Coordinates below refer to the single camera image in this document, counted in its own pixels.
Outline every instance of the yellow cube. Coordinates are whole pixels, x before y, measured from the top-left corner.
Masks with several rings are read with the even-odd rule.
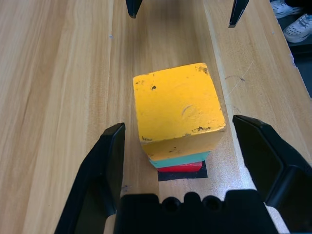
[[[133,79],[140,142],[151,160],[207,152],[225,131],[225,119],[205,63]]]

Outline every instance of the floor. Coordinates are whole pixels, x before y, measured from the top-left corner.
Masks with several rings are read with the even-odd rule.
[[[284,30],[288,25],[296,21],[300,15],[298,16],[286,16],[278,20],[278,23],[281,26],[281,29]],[[310,35],[306,40],[300,43],[288,43],[290,48],[295,46],[306,46],[312,45],[312,35]],[[299,72],[302,76],[302,79],[307,87],[310,97],[312,97],[312,51],[310,52],[309,57],[297,58],[295,57],[294,62],[299,69]]]

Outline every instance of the scratch on table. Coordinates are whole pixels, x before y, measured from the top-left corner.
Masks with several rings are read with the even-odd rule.
[[[241,82],[241,81],[245,81],[244,80],[244,76],[246,75],[246,73],[249,71],[250,67],[252,66],[252,64],[254,63],[254,60],[250,63],[249,67],[247,68],[247,70],[245,71],[245,73],[243,74],[243,76],[240,78],[240,80],[236,83],[236,85],[234,86],[234,88],[229,92],[229,94],[226,95],[226,97],[224,98],[227,99],[230,94],[234,91],[234,89],[238,86],[238,84]]]

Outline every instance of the white sneaker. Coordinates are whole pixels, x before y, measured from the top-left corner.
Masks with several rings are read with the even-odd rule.
[[[283,18],[289,15],[296,15],[302,11],[302,7],[288,6],[284,0],[276,0],[271,2],[274,14],[277,19]]]
[[[304,14],[294,23],[284,29],[284,36],[288,42],[304,41],[312,33],[312,15]]]

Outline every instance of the wooden table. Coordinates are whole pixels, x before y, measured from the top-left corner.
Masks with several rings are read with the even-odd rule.
[[[311,163],[312,102],[269,1],[250,0],[229,29],[232,3],[145,0],[134,20],[124,0],[1,1],[0,233],[52,233],[82,160],[118,122],[127,128],[122,194],[223,199],[252,188],[233,114],[271,124]],[[208,65],[226,137],[207,179],[159,183],[139,145],[132,78],[196,62]]]

